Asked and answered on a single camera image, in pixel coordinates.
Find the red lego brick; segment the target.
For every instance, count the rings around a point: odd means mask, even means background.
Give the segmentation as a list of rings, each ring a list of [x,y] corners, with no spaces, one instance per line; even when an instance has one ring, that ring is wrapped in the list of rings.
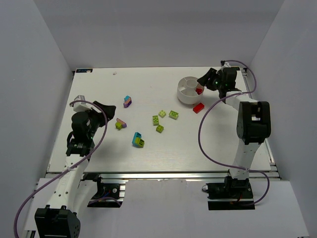
[[[193,108],[193,112],[196,114],[199,113],[201,110],[205,108],[205,105],[203,103],[198,103],[196,106]]]
[[[198,95],[202,94],[202,89],[197,88],[197,89],[196,89],[196,93],[197,93]]]

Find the purple butterfly lego brick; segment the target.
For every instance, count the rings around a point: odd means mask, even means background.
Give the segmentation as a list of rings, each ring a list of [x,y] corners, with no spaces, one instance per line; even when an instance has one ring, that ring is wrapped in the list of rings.
[[[124,108],[129,107],[129,106],[131,105],[131,103],[132,103],[131,98],[128,98],[128,99],[123,103]]]

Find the teal long lego brick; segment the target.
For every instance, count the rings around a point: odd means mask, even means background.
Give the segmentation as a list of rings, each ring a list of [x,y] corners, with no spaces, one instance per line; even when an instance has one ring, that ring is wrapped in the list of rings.
[[[142,138],[142,135],[139,132],[135,132],[133,139],[132,139],[132,144],[135,145],[136,144],[136,138]]]

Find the lime curved lego brick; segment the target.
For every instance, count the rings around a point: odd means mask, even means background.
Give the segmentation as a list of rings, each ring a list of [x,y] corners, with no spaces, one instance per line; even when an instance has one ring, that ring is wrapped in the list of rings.
[[[136,138],[136,144],[134,146],[138,148],[143,148],[145,144],[145,141],[141,138]]]

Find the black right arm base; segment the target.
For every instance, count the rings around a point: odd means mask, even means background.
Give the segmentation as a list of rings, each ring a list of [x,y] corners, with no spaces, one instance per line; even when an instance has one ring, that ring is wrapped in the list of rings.
[[[223,182],[207,183],[202,192],[208,196],[209,211],[255,210],[251,185],[246,188],[225,189]]]

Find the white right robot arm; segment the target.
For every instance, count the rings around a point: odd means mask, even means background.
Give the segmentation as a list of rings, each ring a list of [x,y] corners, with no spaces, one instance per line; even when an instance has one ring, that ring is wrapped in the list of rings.
[[[210,68],[198,79],[198,83],[212,91],[219,92],[219,102],[238,111],[236,132],[239,138],[238,149],[229,176],[234,180],[245,181],[260,145],[271,134],[270,105],[266,101],[253,100],[248,92],[236,88],[237,70],[224,67]]]

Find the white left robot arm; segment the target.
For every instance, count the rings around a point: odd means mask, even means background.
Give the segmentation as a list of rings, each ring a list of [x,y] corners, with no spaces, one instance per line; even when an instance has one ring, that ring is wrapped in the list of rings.
[[[71,132],[66,140],[64,170],[47,184],[57,181],[52,196],[45,207],[38,208],[34,219],[41,238],[77,238],[81,222],[79,213],[87,207],[98,191],[97,182],[83,180],[82,176],[90,158],[99,144],[94,136],[101,127],[113,119],[116,106],[76,100],[70,103],[74,109]]]

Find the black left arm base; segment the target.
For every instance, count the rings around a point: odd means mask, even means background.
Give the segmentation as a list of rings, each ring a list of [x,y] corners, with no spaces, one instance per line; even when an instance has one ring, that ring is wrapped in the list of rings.
[[[101,174],[86,174],[82,181],[91,180],[97,186],[96,194],[91,198],[89,208],[119,208],[124,199],[126,182],[119,179],[104,178]]]

